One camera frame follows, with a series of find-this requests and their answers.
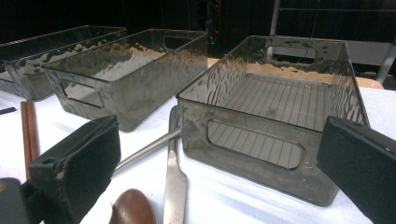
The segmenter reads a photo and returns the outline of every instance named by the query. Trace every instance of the plastic bin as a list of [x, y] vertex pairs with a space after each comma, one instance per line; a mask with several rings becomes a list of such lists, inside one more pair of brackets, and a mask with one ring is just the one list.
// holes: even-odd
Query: plastic bin
[[53, 93], [41, 68], [126, 36], [123, 27], [80, 26], [0, 45], [0, 91], [41, 100]]
[[205, 32], [150, 29], [44, 66], [65, 111], [132, 131], [207, 68]]
[[177, 101], [189, 157], [321, 206], [338, 191], [316, 166], [326, 118], [368, 125], [342, 41], [250, 36]]

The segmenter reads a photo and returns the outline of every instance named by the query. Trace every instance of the brown chopstick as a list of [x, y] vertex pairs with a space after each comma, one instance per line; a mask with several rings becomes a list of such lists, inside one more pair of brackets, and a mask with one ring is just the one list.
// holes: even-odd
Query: brown chopstick
[[26, 179], [30, 178], [28, 165], [37, 158], [38, 147], [35, 127], [35, 107], [32, 100], [21, 102], [21, 119], [23, 130], [23, 147], [25, 157]]

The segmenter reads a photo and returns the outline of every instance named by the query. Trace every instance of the table surface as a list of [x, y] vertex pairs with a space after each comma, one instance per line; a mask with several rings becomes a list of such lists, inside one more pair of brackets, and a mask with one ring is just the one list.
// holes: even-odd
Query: table surface
[[[360, 88], [371, 128], [396, 139], [396, 91]], [[25, 99], [0, 91], [0, 109], [17, 111], [0, 116], [0, 178], [25, 181], [20, 102]], [[168, 132], [169, 99], [130, 133], [120, 132], [121, 159]], [[79, 128], [87, 119], [63, 111], [55, 95], [35, 102], [40, 154]], [[306, 203], [274, 189], [222, 172], [192, 160], [183, 153], [178, 140], [181, 170], [188, 177], [186, 223], [371, 223], [352, 201], [339, 191], [328, 207]], [[157, 223], [163, 222], [167, 146], [129, 164], [98, 199], [83, 220], [107, 223], [111, 204], [127, 189], [139, 189], [149, 199]]]

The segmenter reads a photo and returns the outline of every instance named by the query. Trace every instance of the spoon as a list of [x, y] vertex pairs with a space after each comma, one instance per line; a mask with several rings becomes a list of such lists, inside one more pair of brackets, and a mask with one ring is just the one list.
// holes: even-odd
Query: spoon
[[123, 192], [113, 205], [110, 224], [155, 224], [149, 200], [138, 189]]

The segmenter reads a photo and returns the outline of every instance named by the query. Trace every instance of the chopsticks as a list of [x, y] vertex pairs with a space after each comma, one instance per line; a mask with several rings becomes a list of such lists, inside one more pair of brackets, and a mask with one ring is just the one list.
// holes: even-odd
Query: chopsticks
[[37, 158], [38, 147], [35, 127], [35, 107], [28, 99], [21, 102], [21, 119], [23, 130], [23, 147], [25, 157], [26, 179], [30, 178], [28, 165]]

